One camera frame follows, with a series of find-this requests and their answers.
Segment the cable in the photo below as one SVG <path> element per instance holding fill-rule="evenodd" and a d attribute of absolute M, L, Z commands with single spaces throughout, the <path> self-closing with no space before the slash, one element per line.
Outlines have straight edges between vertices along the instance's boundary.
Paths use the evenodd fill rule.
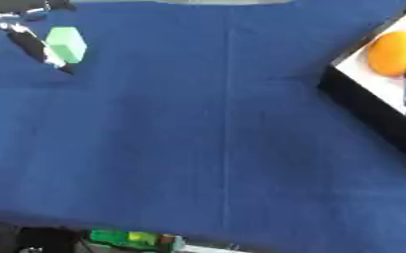
<path fill-rule="evenodd" d="M 89 245 L 87 245 L 87 243 L 83 239 L 80 239 L 80 243 L 81 245 L 83 245 L 87 252 L 94 253 L 94 251 L 90 248 Z"/>

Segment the box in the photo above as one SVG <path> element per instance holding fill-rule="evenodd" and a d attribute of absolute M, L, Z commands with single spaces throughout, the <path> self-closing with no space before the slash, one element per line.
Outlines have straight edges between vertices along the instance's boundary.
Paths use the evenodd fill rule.
<path fill-rule="evenodd" d="M 380 35 L 404 30 L 406 10 L 336 58 L 318 87 L 406 153 L 404 78 L 374 73 L 366 63 L 365 51 Z"/>

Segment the blue cloth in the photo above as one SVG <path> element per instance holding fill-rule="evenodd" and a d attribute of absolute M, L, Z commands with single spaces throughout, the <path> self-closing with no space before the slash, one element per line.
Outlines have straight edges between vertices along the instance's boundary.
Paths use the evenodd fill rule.
<path fill-rule="evenodd" d="M 0 36 L 0 219 L 406 252 L 406 156 L 315 86 L 403 0 L 84 4 L 77 75 Z"/>

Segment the orange ball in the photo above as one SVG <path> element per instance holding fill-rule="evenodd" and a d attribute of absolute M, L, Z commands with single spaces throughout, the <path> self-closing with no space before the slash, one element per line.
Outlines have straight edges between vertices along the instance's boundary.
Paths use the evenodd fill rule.
<path fill-rule="evenodd" d="M 406 32 L 379 37 L 368 48 L 368 65 L 376 73 L 398 76 L 406 73 Z"/>

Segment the black object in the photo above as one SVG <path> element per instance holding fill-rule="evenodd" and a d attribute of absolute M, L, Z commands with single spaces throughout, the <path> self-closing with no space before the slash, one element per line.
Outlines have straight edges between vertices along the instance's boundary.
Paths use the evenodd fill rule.
<path fill-rule="evenodd" d="M 370 93 L 336 67 L 344 59 L 362 48 L 368 42 L 371 42 L 377 35 L 384 32 L 404 15 L 406 15 L 406 10 L 398 17 L 383 24 L 356 46 L 334 60 L 326 68 L 319 88 L 328 93 L 338 104 L 348 108 L 355 116 L 373 127 L 384 136 L 384 138 L 406 153 L 406 115 L 401 114 L 374 94 Z"/>
<path fill-rule="evenodd" d="M 49 56 L 45 53 L 46 50 L 51 50 L 43 41 L 41 41 L 36 35 L 31 31 L 17 32 L 10 30 L 8 32 L 9 39 L 19 46 L 28 56 L 37 60 L 40 63 L 47 63 Z M 73 64 L 64 62 L 63 65 L 55 65 L 55 68 L 66 72 L 68 74 L 73 74 Z"/>
<path fill-rule="evenodd" d="M 70 0 L 0 0 L 0 13 L 24 13 L 31 9 L 45 8 L 46 4 L 51 10 L 76 10 Z"/>
<path fill-rule="evenodd" d="M 82 233 L 62 228 L 27 227 L 17 236 L 17 249 L 41 249 L 42 253 L 74 253 Z"/>

